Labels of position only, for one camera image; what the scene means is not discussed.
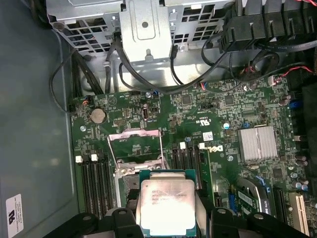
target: motherboard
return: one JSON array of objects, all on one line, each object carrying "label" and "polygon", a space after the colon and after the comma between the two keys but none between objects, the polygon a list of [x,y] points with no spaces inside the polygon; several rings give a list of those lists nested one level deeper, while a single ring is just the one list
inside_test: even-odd
[{"label": "motherboard", "polygon": [[74,99],[75,107],[84,105],[71,118],[80,211],[102,218],[111,208],[131,206],[140,170],[194,169],[196,189],[216,207],[239,216],[265,212],[313,235],[316,211],[286,80],[221,93],[234,86],[229,80],[174,95],[129,91]]}]

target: chip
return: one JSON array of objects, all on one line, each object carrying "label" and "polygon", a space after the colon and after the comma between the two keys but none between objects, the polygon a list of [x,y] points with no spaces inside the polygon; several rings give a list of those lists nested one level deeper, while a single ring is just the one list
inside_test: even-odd
[{"label": "chip", "polygon": [[190,95],[184,95],[184,96],[182,97],[182,104],[183,104],[183,105],[192,104],[192,99],[191,99]]},{"label": "chip", "polygon": [[224,101],[227,106],[234,105],[233,96],[231,95],[225,96]]},{"label": "chip", "polygon": [[273,176],[275,179],[282,179],[283,178],[282,169],[273,169]]}]

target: green circuit board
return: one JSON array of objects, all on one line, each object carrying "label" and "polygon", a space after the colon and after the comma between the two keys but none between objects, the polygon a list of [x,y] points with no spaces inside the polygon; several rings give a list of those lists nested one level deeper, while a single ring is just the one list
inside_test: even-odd
[{"label": "green circuit board", "polygon": [[[138,92],[92,96],[90,103],[71,118],[74,156],[86,156],[88,159],[91,153],[99,153],[103,163],[91,165],[91,168],[76,165],[80,211],[91,211],[102,217],[101,206],[105,211],[116,206],[115,164],[107,136],[133,128],[160,130],[163,155],[169,166],[172,169],[196,169],[200,177],[197,186],[206,189],[212,201],[216,192],[221,196],[224,207],[229,208],[228,193],[239,177],[255,180],[260,177],[269,189],[274,185],[282,188],[287,202],[287,194],[294,191],[290,174],[297,173],[300,177],[305,174],[303,167],[295,164],[297,149],[293,140],[291,112],[287,105],[280,106],[278,103],[288,93],[286,80],[274,87],[261,81],[253,90],[245,86],[232,93],[209,92],[227,90],[234,85],[232,81],[209,83],[206,91],[191,88],[174,95],[155,94],[150,98]],[[72,103],[80,105],[86,100],[87,97],[76,98]],[[94,109],[102,109],[106,113],[104,123],[91,121]],[[279,156],[255,164],[244,163],[240,155],[238,130],[261,125],[273,126]],[[186,142],[184,154],[180,149],[181,142]],[[199,143],[205,143],[206,149],[199,150]],[[156,137],[114,141],[112,147],[116,159],[124,163],[143,163],[160,155],[159,139]],[[100,184],[100,180],[104,180],[106,185]],[[120,182],[120,190],[128,192],[124,183],[124,180]],[[90,196],[85,191],[87,188],[92,190]],[[107,197],[103,205],[100,201],[92,201],[98,194]],[[125,205],[127,196],[121,194],[121,205]],[[272,193],[268,193],[268,198],[272,215],[275,215]],[[239,202],[235,202],[237,209],[241,209]],[[289,212],[287,216],[288,223],[292,225]]]}]

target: label sticker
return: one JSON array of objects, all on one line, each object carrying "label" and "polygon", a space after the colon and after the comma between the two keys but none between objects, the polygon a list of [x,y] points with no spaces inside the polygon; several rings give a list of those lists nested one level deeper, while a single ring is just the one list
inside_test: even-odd
[{"label": "label sticker", "polygon": [[212,131],[210,131],[210,132],[204,132],[204,133],[203,133],[203,139],[204,139],[204,141],[211,141],[211,140],[213,140]]},{"label": "label sticker", "polygon": [[12,238],[24,228],[21,194],[9,198],[5,202],[8,237]]},{"label": "label sticker", "polygon": [[243,193],[239,192],[238,191],[238,195],[239,197],[245,201],[246,203],[248,203],[250,206],[253,206],[253,202],[252,202],[252,199],[248,198],[246,195],[244,195]]}]

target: heatsink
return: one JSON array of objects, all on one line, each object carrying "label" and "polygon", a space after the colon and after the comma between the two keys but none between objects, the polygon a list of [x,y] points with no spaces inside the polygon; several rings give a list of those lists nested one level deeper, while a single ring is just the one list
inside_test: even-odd
[{"label": "heatsink", "polygon": [[261,161],[278,156],[273,126],[239,130],[238,138],[244,162]]}]

